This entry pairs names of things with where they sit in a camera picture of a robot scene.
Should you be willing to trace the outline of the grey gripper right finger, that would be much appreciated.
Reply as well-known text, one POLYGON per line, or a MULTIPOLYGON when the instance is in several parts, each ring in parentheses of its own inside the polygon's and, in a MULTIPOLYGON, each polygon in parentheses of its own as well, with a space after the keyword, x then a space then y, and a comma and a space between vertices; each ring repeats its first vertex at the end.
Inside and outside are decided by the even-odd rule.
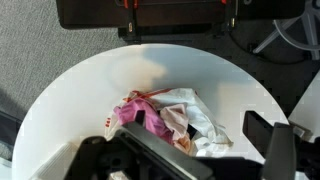
POLYGON ((246 111, 244 135, 265 158, 263 180, 293 180, 296 171, 296 149, 293 129, 282 123, 270 125, 255 111, 246 111))

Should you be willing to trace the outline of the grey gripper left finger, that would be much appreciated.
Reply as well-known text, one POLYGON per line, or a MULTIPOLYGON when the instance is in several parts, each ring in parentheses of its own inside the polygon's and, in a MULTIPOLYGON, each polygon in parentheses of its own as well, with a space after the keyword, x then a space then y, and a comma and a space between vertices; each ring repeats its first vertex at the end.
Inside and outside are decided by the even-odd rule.
POLYGON ((149 132, 143 127, 144 121, 145 112, 139 110, 133 122, 124 124, 116 132, 116 137, 138 156, 137 162, 146 158, 173 179, 214 180, 209 167, 149 132))

